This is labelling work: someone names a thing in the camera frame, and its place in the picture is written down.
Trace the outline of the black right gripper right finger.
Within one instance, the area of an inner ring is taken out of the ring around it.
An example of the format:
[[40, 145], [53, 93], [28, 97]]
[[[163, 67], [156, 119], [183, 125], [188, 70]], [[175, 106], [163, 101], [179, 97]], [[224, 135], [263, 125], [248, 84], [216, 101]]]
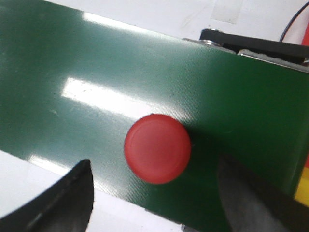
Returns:
[[218, 160], [222, 208], [232, 232], [307, 232], [309, 208], [230, 155]]

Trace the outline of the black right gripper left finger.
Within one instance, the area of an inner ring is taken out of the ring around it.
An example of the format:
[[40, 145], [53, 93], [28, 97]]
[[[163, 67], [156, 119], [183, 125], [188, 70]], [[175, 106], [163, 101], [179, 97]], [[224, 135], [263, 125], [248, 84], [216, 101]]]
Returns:
[[0, 219], [2, 232], [84, 232], [94, 204], [91, 162], [84, 159], [36, 198]]

